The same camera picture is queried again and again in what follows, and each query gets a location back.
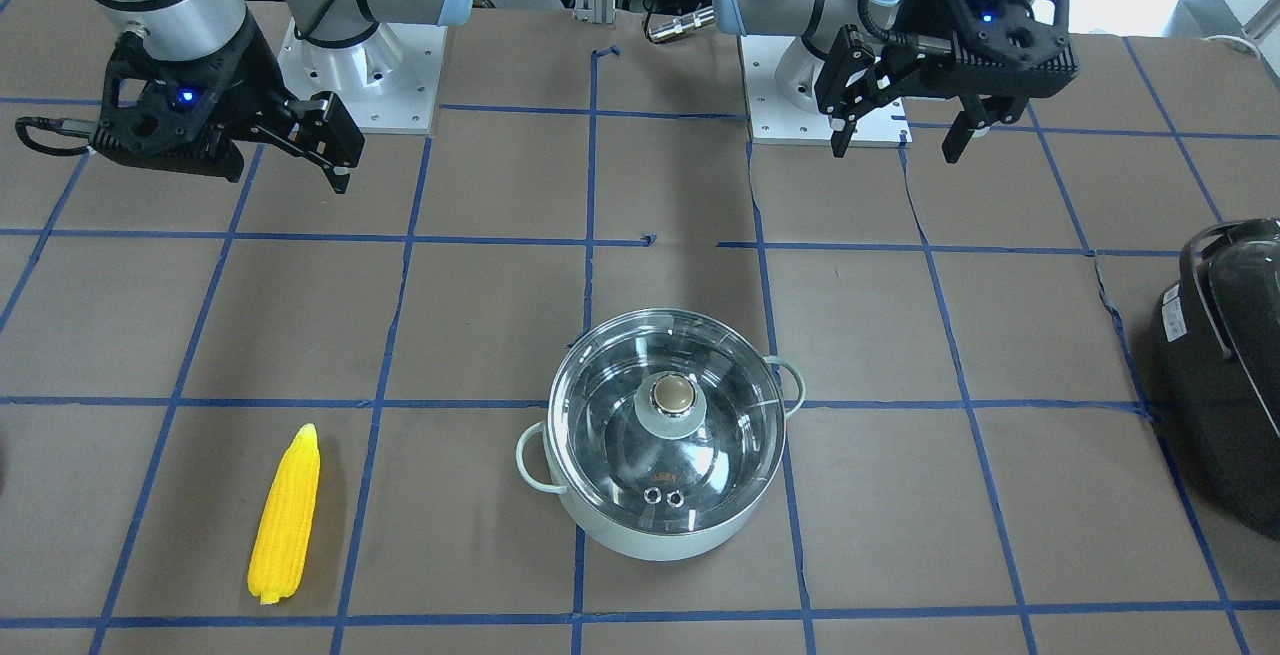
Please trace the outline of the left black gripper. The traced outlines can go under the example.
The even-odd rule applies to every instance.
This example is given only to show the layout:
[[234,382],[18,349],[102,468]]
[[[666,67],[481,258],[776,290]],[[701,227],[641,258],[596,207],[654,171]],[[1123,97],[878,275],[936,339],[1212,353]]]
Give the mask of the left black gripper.
[[[1070,43],[1070,0],[900,0],[895,29],[919,43],[948,43],[924,59],[927,96],[980,93],[1047,99],[1078,75]],[[856,26],[840,26],[815,81],[818,111],[828,118],[829,148],[847,154],[858,122],[887,107],[895,82]],[[959,162],[966,146],[1007,116],[1011,99],[960,99],[961,111],[943,137],[943,159]]]

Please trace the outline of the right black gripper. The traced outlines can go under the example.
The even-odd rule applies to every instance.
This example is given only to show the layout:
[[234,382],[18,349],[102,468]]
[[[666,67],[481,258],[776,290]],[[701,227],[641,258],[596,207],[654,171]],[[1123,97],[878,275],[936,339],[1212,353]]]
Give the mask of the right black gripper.
[[160,61],[128,29],[105,70],[97,154],[127,168],[241,180],[238,141],[271,143],[320,168],[335,194],[348,191],[365,136],[338,93],[294,99],[265,36],[241,27],[193,61]]

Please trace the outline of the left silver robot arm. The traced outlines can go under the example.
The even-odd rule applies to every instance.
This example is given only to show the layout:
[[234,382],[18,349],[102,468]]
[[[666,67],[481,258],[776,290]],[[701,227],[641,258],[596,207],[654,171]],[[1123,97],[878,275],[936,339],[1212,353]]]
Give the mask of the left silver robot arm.
[[718,29],[797,40],[818,63],[808,86],[835,157],[858,125],[897,99],[955,99],[942,145],[956,162],[983,128],[1019,122],[1080,67],[1070,0],[712,0]]

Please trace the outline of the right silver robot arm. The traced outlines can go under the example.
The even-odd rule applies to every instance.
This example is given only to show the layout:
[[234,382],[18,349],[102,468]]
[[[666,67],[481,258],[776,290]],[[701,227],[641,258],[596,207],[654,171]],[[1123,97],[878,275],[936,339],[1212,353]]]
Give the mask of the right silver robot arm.
[[342,194],[364,152],[349,113],[358,93],[404,75],[392,26],[461,26],[474,0],[285,0],[315,70],[310,93],[285,84],[246,0],[95,0],[119,32],[96,122],[51,130],[124,168],[237,182],[238,145],[264,143],[315,164]]

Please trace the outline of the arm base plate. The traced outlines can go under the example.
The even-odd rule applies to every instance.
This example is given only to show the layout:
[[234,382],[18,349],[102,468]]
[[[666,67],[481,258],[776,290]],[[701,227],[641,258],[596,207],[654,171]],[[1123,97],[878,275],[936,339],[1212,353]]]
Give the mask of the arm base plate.
[[365,134],[429,136],[448,27],[381,23],[347,49],[321,49],[285,31],[278,64],[297,96],[332,91]]
[[[748,35],[739,38],[751,141],[755,145],[829,145],[838,128],[820,107],[820,58],[801,37]],[[900,100],[860,116],[851,148],[893,148],[913,139]]]

